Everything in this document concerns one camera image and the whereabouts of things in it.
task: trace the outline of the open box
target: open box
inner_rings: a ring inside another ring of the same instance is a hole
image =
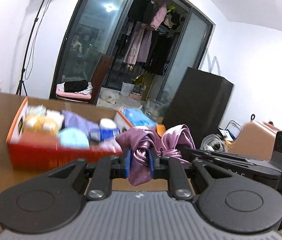
[[[28,106],[44,105],[47,109],[72,111],[87,120],[99,123],[101,118],[113,119],[122,132],[132,127],[132,124],[119,111],[106,109],[88,104],[70,103],[60,100],[45,100],[26,97],[20,105],[7,136],[7,145],[10,160],[14,168],[36,170],[50,170],[62,166],[72,160],[84,158],[88,162],[97,162],[100,158],[109,155],[121,155],[122,152],[106,152],[96,146],[90,149],[46,148],[43,146],[19,144],[22,134],[23,120]]]

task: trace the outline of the wall outlet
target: wall outlet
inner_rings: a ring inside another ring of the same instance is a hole
[[[2,84],[3,84],[3,80],[0,81],[0,93],[2,92]]]

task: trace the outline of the grey ridged surface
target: grey ridged surface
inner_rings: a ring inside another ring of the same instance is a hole
[[[72,223],[41,235],[19,235],[7,230],[0,240],[282,240],[275,231],[234,235],[206,223],[188,202],[167,192],[114,191],[102,201],[86,204]]]

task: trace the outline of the light stand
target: light stand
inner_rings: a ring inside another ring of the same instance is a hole
[[[33,26],[32,26],[31,32],[30,32],[30,36],[29,36],[29,39],[28,39],[27,47],[26,47],[26,52],[24,54],[24,59],[23,59],[23,64],[22,64],[22,69],[21,69],[21,76],[20,76],[20,80],[19,80],[19,84],[18,84],[18,88],[17,88],[17,92],[16,92],[16,95],[19,95],[19,96],[21,96],[22,87],[24,89],[24,92],[25,92],[26,96],[28,96],[26,87],[24,85],[23,75],[24,75],[24,73],[26,71],[25,64],[26,64],[26,60],[27,60],[27,53],[28,53],[31,37],[32,37],[32,34],[33,34],[33,30],[35,29],[35,25],[36,25],[37,21],[39,20],[39,13],[40,13],[40,10],[41,10],[44,2],[45,2],[45,0],[42,0],[42,3],[40,5],[40,7],[39,7],[38,13],[36,15],[36,18],[34,20],[34,23],[33,23]]]

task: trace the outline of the pink satin fabric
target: pink satin fabric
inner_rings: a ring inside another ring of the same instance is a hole
[[[177,144],[183,144],[195,149],[190,131],[186,125],[177,125],[168,129],[162,135],[162,138],[153,129],[136,126],[118,135],[116,141],[121,148],[130,147],[133,152],[129,174],[129,182],[133,186],[151,180],[146,150],[152,148],[160,156],[160,150],[162,149],[162,156],[178,158],[181,162],[190,164],[182,160],[180,151],[176,150],[175,147]]]

